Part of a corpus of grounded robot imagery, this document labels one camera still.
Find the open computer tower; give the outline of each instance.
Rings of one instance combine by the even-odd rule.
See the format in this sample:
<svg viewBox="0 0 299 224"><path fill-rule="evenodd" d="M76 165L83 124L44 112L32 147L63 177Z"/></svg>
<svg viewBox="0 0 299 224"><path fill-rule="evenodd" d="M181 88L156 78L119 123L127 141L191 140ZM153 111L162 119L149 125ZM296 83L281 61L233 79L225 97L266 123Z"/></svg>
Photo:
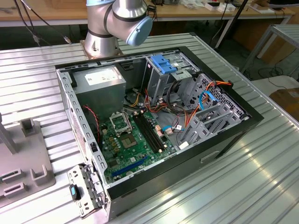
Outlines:
<svg viewBox="0 0 299 224"><path fill-rule="evenodd" d="M263 117L188 48L56 66L84 164L82 218L109 220L223 156Z"/></svg>

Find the label sticker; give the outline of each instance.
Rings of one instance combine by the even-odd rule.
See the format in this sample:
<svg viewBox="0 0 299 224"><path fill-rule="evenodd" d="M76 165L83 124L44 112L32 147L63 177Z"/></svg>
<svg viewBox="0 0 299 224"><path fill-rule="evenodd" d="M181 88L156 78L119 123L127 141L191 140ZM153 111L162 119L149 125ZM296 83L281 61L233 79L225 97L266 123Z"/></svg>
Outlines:
<svg viewBox="0 0 299 224"><path fill-rule="evenodd" d="M117 79L121 79L113 69L105 69L95 73L85 75L89 85L96 85L104 82L109 82Z"/></svg>
<svg viewBox="0 0 299 224"><path fill-rule="evenodd" d="M290 95L291 95L292 97L295 97L295 98L299 97L299 93L297 93L297 92L295 92L295 91L291 91L291 92L289 92L289 93L290 93Z"/></svg>

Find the blue cap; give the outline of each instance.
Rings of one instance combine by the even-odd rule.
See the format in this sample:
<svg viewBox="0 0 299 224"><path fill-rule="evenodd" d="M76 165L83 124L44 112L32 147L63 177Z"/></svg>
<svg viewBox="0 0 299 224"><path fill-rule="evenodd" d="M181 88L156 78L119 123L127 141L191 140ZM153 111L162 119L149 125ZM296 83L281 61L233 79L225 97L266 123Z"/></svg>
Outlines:
<svg viewBox="0 0 299 224"><path fill-rule="evenodd" d="M149 16L144 17L129 34L126 43L132 46L139 46L149 36L152 26L153 20Z"/></svg>
<svg viewBox="0 0 299 224"><path fill-rule="evenodd" d="M98 6L98 5L104 5L111 2L114 2L115 0L86 0L86 6Z"/></svg>

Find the motherboard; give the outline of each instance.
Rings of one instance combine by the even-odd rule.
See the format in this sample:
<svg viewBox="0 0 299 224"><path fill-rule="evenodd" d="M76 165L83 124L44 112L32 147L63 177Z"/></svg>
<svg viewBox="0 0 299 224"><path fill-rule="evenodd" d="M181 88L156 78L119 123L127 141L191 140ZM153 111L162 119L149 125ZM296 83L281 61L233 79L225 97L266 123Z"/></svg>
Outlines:
<svg viewBox="0 0 299 224"><path fill-rule="evenodd" d="M158 136L156 132L158 123L150 112L138 116L126 116L129 126L131 126L129 132L119 135L115 131L115 128L119 128L119 126L125 127L124 121L121 119L113 123L107 121L100 125L105 133L102 153L108 164L104 172L107 183L132 175L143 167L176 153L176 149L167 135Z"/></svg>

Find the blue drive bay latch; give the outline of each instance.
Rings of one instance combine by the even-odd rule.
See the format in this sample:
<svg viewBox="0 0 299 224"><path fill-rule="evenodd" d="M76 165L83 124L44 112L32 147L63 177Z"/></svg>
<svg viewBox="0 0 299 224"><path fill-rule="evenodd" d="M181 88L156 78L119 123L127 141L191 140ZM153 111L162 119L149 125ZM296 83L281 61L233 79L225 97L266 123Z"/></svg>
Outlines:
<svg viewBox="0 0 299 224"><path fill-rule="evenodd" d="M172 67L172 65L169 63L169 60L165 59L162 55L154 55L150 58L163 74L172 73L178 70L177 68Z"/></svg>

